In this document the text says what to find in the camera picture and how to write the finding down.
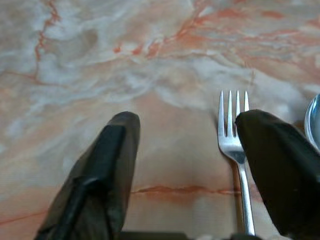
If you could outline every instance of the fork handle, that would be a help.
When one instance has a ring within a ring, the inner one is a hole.
[[[244,231],[248,235],[255,235],[254,218],[251,209],[251,200],[249,185],[244,163],[238,164],[238,171],[241,185],[241,198],[242,198],[242,213],[244,221]]]

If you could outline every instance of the marble table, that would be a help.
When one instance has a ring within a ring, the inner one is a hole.
[[[220,90],[301,125],[320,92],[319,0],[2,0],[0,239],[32,239],[116,113],[140,116],[125,229],[242,230]],[[250,179],[256,232],[278,239]]]

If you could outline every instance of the spoon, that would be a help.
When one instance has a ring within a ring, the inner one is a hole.
[[[304,130],[308,140],[320,151],[320,94],[311,101],[306,110]]]

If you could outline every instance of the table surface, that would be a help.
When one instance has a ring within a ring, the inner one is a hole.
[[[2,0],[0,239],[32,239],[116,113],[141,120],[125,229],[242,230],[221,90],[301,125],[320,92],[319,0]],[[278,239],[250,178],[256,232]]]

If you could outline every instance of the fork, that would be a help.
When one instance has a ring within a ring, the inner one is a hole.
[[[250,192],[245,168],[246,154],[239,140],[237,128],[235,134],[233,131],[233,113],[232,113],[232,93],[229,91],[228,99],[227,132],[225,134],[224,120],[224,92],[220,93],[219,115],[218,115],[218,145],[220,151],[228,158],[237,163],[241,185],[242,213],[244,221],[244,230],[248,235],[255,235],[254,219],[251,209]],[[244,93],[244,111],[249,110],[248,93]],[[239,91],[236,92],[235,116],[240,114]]]

